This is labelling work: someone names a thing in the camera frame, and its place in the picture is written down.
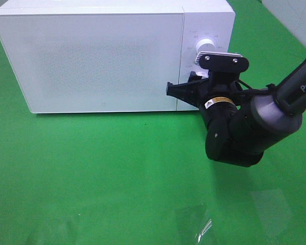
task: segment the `green floor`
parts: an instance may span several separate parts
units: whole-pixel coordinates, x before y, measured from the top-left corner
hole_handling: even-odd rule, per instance
[[[306,49],[230,3],[242,80],[280,82]],[[198,112],[31,114],[0,44],[0,245],[191,245],[207,223],[199,244],[306,245],[306,112],[251,168],[208,160],[205,134]]]

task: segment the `robotic arm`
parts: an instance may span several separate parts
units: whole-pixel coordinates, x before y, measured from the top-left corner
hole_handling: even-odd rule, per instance
[[[208,158],[249,167],[261,160],[264,150],[300,128],[306,109],[306,59],[280,84],[261,90],[239,79],[249,66],[241,55],[200,52],[196,64],[208,69],[209,77],[192,71],[187,83],[168,83],[167,95],[200,110],[208,130]]]

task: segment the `microwave knob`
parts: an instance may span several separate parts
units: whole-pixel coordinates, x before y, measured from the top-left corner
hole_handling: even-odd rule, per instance
[[[204,38],[198,41],[196,44],[196,52],[199,54],[201,51],[205,52],[214,52],[216,50],[215,48],[215,42],[210,38]]]

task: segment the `yellow label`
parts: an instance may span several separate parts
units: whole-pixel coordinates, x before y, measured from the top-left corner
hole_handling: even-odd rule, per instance
[[[206,103],[205,103],[205,108],[209,108],[211,105],[215,104],[215,103],[218,103],[218,102],[228,102],[228,103],[231,103],[231,104],[235,104],[232,100],[230,100],[229,98],[227,97],[215,97],[213,99],[210,99],[208,100]]]

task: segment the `white microwave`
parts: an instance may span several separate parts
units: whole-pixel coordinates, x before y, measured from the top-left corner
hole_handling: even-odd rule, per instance
[[[225,0],[8,0],[0,39],[33,113],[175,111],[197,52],[226,52]]]

